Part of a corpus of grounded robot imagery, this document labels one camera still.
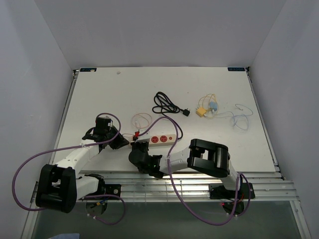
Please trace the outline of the yellow charger plug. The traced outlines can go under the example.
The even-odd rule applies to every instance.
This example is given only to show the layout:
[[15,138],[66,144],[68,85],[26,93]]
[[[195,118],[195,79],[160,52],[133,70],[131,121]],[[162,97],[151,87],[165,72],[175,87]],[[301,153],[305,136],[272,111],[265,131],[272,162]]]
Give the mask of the yellow charger plug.
[[203,108],[203,107],[198,107],[198,108],[196,109],[196,114],[197,114],[198,116],[200,116],[200,117],[206,116],[206,113],[207,113],[207,110],[206,110],[205,108]]

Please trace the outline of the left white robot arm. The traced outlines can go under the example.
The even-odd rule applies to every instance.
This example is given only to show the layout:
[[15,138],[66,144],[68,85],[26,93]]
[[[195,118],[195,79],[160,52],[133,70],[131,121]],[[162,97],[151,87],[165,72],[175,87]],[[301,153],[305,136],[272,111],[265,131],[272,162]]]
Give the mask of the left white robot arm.
[[102,198],[107,192],[103,176],[80,176],[83,167],[105,147],[120,149],[129,144],[113,126],[108,116],[99,116],[95,126],[82,137],[79,148],[54,165],[46,164],[40,172],[35,203],[40,208],[69,213],[76,201],[86,196]]

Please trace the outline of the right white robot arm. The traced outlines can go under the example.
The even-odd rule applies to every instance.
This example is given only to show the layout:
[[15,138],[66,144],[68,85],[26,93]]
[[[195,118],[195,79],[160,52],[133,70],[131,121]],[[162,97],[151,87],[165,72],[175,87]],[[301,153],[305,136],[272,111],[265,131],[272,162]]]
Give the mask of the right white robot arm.
[[193,169],[208,176],[219,178],[226,194],[231,198],[243,192],[243,185],[237,181],[238,172],[230,161],[228,147],[201,139],[192,139],[184,150],[163,155],[149,155],[149,143],[133,143],[129,161],[138,171],[155,178],[183,169]]

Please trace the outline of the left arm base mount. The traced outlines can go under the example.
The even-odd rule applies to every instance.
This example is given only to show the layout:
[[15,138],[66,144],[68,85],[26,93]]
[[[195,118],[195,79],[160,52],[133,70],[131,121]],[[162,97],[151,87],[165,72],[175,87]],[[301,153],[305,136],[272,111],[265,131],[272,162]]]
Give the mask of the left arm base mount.
[[121,184],[103,184],[99,185],[98,189],[94,193],[86,195],[85,199],[95,199],[95,200],[115,200],[114,197],[106,197],[105,195],[121,196]]

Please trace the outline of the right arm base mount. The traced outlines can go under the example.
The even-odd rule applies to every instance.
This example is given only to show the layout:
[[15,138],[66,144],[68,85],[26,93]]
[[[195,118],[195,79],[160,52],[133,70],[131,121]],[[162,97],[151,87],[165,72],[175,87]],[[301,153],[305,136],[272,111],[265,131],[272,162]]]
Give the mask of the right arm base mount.
[[[227,199],[234,200],[235,191],[227,190],[223,184],[209,184],[208,185],[210,199]],[[255,192],[251,183],[240,183],[237,199],[255,199]]]

